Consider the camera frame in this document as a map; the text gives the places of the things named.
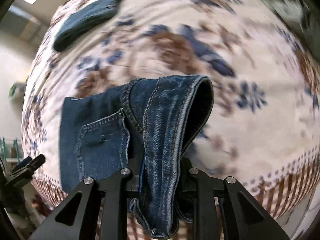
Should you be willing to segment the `plastic bag with green item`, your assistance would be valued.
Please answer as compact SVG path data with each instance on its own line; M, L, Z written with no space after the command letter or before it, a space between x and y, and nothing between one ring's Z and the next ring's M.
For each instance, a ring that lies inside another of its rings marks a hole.
M11 100L16 100L23 98L25 95L27 84L25 82L15 82L9 89L9 98Z

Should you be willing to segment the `floral fleece bed blanket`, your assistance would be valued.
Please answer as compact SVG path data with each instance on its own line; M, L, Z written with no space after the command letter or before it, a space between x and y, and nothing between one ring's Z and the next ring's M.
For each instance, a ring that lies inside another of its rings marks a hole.
M291 239L319 211L319 64L291 0L69 0L33 61L22 147L57 207L141 156L128 238L189 236L182 158L234 176Z

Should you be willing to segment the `folded blue jeans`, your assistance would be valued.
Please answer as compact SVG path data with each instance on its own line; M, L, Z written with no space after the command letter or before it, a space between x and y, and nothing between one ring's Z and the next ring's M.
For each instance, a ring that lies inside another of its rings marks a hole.
M67 18L57 33L53 48L62 52L81 35L116 15L121 0L97 0Z

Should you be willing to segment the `pale green garment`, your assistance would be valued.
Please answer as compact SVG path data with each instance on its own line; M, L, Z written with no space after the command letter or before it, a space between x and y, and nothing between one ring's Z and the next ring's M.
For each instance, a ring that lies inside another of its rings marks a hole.
M310 27L310 9L303 0L262 0L291 28L302 32Z

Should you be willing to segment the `dark blue denim jeans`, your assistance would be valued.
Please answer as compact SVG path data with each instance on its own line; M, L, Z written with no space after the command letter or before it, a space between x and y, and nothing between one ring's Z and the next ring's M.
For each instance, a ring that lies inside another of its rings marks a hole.
M142 154L141 191L130 210L151 237L170 238L178 228L180 161L213 102L212 82L202 75L139 78L87 98L65 98L59 138L63 191L86 177L107 178Z

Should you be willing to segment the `teal storage rack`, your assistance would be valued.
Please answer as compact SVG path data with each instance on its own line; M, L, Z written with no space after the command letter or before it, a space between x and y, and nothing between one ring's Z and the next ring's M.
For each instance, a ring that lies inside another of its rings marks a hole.
M1 137L1 160L3 163L20 163L23 159L20 139Z

